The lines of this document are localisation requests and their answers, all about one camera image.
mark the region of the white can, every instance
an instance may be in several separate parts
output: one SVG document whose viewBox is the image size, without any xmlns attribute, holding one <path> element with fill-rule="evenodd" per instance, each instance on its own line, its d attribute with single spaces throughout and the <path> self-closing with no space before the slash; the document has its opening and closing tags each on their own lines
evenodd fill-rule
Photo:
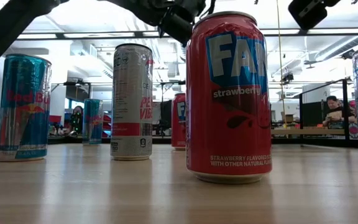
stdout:
<svg viewBox="0 0 358 224">
<path fill-rule="evenodd" d="M 152 71 L 153 55 L 148 47 L 116 47 L 110 148 L 115 160 L 144 160 L 152 154 Z"/>
</svg>

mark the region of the desk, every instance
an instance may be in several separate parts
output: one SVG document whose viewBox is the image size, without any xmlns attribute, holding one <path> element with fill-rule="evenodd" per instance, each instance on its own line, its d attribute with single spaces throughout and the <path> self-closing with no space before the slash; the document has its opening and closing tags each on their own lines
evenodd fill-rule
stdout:
<svg viewBox="0 0 358 224">
<path fill-rule="evenodd" d="M 357 223 L 358 150 L 273 146 L 273 171 L 249 185 L 210 184 L 185 153 L 110 161 L 109 145 L 48 146 L 41 161 L 0 163 L 0 224 Z"/>
</svg>

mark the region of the table surface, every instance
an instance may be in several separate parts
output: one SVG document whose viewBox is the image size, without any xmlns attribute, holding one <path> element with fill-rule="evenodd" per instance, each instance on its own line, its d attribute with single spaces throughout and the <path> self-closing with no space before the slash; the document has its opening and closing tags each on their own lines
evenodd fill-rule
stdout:
<svg viewBox="0 0 358 224">
<path fill-rule="evenodd" d="M 248 185 L 196 179 L 185 153 L 111 161 L 109 145 L 48 146 L 41 161 L 0 162 L 0 224 L 356 223 L 358 150 L 273 146 L 273 171 Z"/>
</svg>

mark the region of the person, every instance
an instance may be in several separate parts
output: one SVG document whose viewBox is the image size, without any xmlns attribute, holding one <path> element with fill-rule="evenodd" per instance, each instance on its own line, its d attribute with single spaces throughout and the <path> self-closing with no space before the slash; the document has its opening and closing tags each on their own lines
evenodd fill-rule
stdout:
<svg viewBox="0 0 358 224">
<path fill-rule="evenodd" d="M 343 128 L 343 107 L 339 105 L 339 101 L 336 96 L 327 97 L 327 104 L 329 107 L 326 113 L 326 119 L 323 121 L 324 126 L 328 126 L 331 129 L 342 129 Z M 356 118 L 354 114 L 349 111 L 349 122 L 354 123 Z"/>
</svg>

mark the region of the red can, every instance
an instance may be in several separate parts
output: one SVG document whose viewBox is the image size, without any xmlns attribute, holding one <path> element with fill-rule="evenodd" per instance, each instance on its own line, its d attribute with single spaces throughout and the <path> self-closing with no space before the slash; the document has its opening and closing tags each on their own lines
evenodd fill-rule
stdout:
<svg viewBox="0 0 358 224">
<path fill-rule="evenodd" d="M 187 48 L 186 164 L 199 179 L 241 184 L 272 170 L 265 38 L 242 12 L 199 21 Z"/>
<path fill-rule="evenodd" d="M 171 145 L 176 150 L 186 148 L 186 94 L 177 93 L 172 101 Z"/>
</svg>

